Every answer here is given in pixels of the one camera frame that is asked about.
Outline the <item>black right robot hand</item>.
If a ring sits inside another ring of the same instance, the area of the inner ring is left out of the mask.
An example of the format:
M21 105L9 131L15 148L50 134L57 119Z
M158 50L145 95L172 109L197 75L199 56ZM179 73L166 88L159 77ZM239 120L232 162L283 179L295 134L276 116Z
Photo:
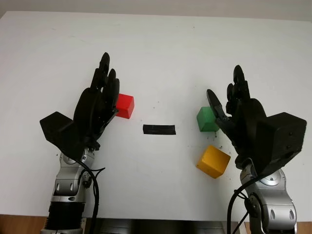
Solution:
M248 82L240 65L234 68L234 82L227 87L226 110L216 94L207 90L207 99L215 116L215 123L230 139L237 157L235 165L239 169L253 158L255 152L255 133L257 122L266 117L261 103L250 97Z

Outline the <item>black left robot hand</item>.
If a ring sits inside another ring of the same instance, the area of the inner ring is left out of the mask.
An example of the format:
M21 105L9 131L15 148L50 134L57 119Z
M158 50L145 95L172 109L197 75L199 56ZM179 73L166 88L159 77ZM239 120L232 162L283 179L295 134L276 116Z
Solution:
M95 69L90 87L86 88L74 112L80 140L85 147L98 150L106 126L118 113L119 79L114 69L109 69L110 56L105 52Z

